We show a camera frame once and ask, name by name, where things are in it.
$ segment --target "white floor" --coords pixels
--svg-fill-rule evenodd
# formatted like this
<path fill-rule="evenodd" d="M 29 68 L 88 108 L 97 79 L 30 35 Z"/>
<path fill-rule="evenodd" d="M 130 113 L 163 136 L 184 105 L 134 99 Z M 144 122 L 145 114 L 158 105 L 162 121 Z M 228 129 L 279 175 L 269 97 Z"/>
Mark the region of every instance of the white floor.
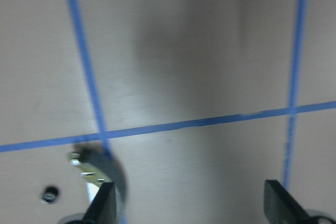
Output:
<path fill-rule="evenodd" d="M 107 130 L 287 106 L 296 0 L 79 0 Z M 0 145 L 96 133 L 66 0 L 0 0 Z M 299 105 L 336 101 L 336 4 L 308 0 Z M 336 217 L 335 110 L 298 115 L 290 191 Z M 110 140 L 128 223 L 267 223 L 287 117 Z M 3 223 L 84 212 L 71 145 L 0 153 Z M 59 201 L 43 205 L 49 184 Z"/>

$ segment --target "blue tape line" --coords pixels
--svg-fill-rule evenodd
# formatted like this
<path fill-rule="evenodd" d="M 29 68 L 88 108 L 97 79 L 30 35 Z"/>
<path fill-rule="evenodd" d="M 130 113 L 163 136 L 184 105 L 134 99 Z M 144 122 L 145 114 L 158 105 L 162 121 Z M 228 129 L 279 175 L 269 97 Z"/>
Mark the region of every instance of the blue tape line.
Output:
<path fill-rule="evenodd" d="M 333 102 L 324 102 L 324 103 L 316 103 L 311 105 L 303 105 L 297 107 L 297 113 L 306 113 L 320 110 L 329 110 L 336 108 L 336 101 Z"/>
<path fill-rule="evenodd" d="M 91 102 L 93 106 L 93 110 L 95 112 L 96 122 L 98 125 L 99 133 L 101 136 L 102 146 L 106 155 L 109 158 L 112 158 L 110 152 L 109 142 L 106 138 L 106 127 L 104 123 L 104 117 L 102 114 L 102 109 L 99 102 L 99 96 L 97 92 L 96 83 L 94 81 L 94 75 L 91 67 L 90 55 L 89 50 L 87 47 L 85 32 L 82 25 L 80 10 L 78 7 L 77 0 L 68 0 L 69 11 L 71 14 L 72 25 L 75 31 L 77 45 L 80 53 L 80 58 L 82 62 L 82 66 L 84 68 L 84 73 L 86 77 L 87 86 L 89 89 Z"/>
<path fill-rule="evenodd" d="M 124 137 L 124 136 L 133 136 L 133 135 L 141 135 L 141 134 L 148 134 L 154 132 L 161 132 L 161 131 L 174 131 L 179 130 L 187 127 L 200 127 L 200 126 L 209 126 L 215 124 L 223 124 L 223 123 L 233 123 L 239 121 L 247 121 L 253 119 L 261 119 L 261 118 L 270 118 L 274 116 L 281 116 L 287 115 L 287 109 L 276 109 L 276 110 L 267 110 L 261 111 L 254 114 L 236 114 L 236 115 L 226 115 L 226 116 L 219 116 L 215 118 L 205 118 L 205 119 L 197 119 L 197 120 L 190 120 L 190 121 L 183 121 L 183 122 L 175 122 L 175 123 L 165 123 L 165 124 L 158 124 L 158 125 L 151 125 L 145 127 L 137 127 L 132 129 L 126 130 L 119 130 L 119 131 L 109 131 L 107 132 L 108 138 L 116 138 L 116 137 Z"/>
<path fill-rule="evenodd" d="M 17 143 L 17 144 L 5 144 L 0 145 L 0 153 L 1 152 L 13 152 L 13 151 L 21 151 L 28 150 L 34 148 L 42 148 L 42 147 L 50 147 L 55 145 L 64 145 L 64 144 L 75 144 L 82 143 L 87 141 L 99 140 L 100 134 L 87 134 L 87 135 L 79 135 L 79 136 L 69 136 L 69 137 L 60 137 L 60 138 L 52 138 L 47 140 L 39 140 L 32 141 L 26 143 Z"/>
<path fill-rule="evenodd" d="M 290 90 L 288 99 L 289 119 L 287 130 L 287 143 L 286 143 L 285 161 L 283 164 L 283 173 L 282 173 L 282 184 L 286 189 L 288 189 L 289 187 L 293 145 L 296 131 L 296 118 L 298 113 L 296 104 L 298 100 L 300 58 L 302 51 L 306 2 L 307 0 L 298 0 L 297 3 L 296 24 L 295 24 L 295 34 L 294 34 L 293 51 L 292 51 L 292 63 L 291 63 Z"/>
<path fill-rule="evenodd" d="M 299 106 L 297 107 L 297 113 L 307 113 L 307 112 L 330 110 L 330 109 L 336 109 L 336 101 Z M 262 119 L 262 118 L 273 118 L 276 116 L 282 116 L 282 115 L 288 115 L 288 114 L 289 114 L 288 109 L 276 109 L 276 110 L 261 111 L 255 114 L 226 115 L 226 116 L 219 116 L 216 118 L 205 118 L 205 119 L 198 119 L 198 120 L 190 120 L 190 121 L 182 121 L 182 122 L 175 122 L 175 123 L 151 125 L 151 126 L 145 126 L 145 127 L 137 127 L 137 128 L 125 129 L 125 130 L 108 131 L 106 132 L 106 137 L 107 138 L 117 138 L 117 137 L 124 137 L 124 136 L 149 134 L 149 133 L 155 133 L 155 132 L 161 132 L 161 131 L 173 131 L 173 130 L 183 129 L 186 127 L 202 127 L 202 126 L 209 126 L 209 125 L 215 125 L 215 124 L 234 123 L 234 122 L 239 122 L 239 121 L 255 120 L 255 119 Z M 49 146 L 54 146 L 54 145 L 80 143 L 80 142 L 94 141 L 94 140 L 99 140 L 99 139 L 100 139 L 100 134 L 94 133 L 94 134 L 88 134 L 88 135 L 53 138 L 53 139 L 32 141 L 32 142 L 25 142 L 25 143 L 6 144 L 6 145 L 0 145 L 0 153 L 27 150 L 27 149 L 33 149 L 33 148 L 41 148 L 41 147 L 49 147 Z"/>

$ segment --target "black plastic part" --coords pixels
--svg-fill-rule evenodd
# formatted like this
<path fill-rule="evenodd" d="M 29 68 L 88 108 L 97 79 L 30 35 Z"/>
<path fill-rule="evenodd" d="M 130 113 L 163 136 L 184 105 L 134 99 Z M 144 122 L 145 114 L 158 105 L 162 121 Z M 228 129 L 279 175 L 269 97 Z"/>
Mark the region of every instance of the black plastic part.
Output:
<path fill-rule="evenodd" d="M 114 224 L 116 218 L 116 191 L 114 182 L 103 183 L 82 220 L 67 224 Z"/>
<path fill-rule="evenodd" d="M 266 180 L 264 187 L 264 213 L 270 224 L 322 224 L 325 216 L 310 217 L 277 180 Z"/>

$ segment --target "bolt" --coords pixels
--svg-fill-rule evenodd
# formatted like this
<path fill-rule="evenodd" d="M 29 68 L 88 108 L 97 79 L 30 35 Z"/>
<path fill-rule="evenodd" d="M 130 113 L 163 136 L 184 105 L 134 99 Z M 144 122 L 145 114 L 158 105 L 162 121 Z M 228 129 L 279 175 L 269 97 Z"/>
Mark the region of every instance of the bolt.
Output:
<path fill-rule="evenodd" d="M 70 163 L 71 163 L 71 165 L 80 165 L 81 164 L 81 162 L 78 159 L 72 159 L 70 161 Z"/>
<path fill-rule="evenodd" d="M 54 186 L 49 186 L 45 189 L 44 193 L 42 194 L 42 202 L 47 204 L 55 203 L 57 200 L 59 193 L 58 189 Z"/>

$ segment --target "black screw head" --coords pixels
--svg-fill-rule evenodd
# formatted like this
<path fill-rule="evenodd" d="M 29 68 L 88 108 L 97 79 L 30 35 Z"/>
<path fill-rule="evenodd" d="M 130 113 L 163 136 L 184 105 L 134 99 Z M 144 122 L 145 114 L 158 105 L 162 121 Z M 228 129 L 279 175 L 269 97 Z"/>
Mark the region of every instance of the black screw head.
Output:
<path fill-rule="evenodd" d="M 53 204 L 58 198 L 58 189 L 54 186 L 48 186 L 42 194 L 42 202 L 46 204 Z"/>

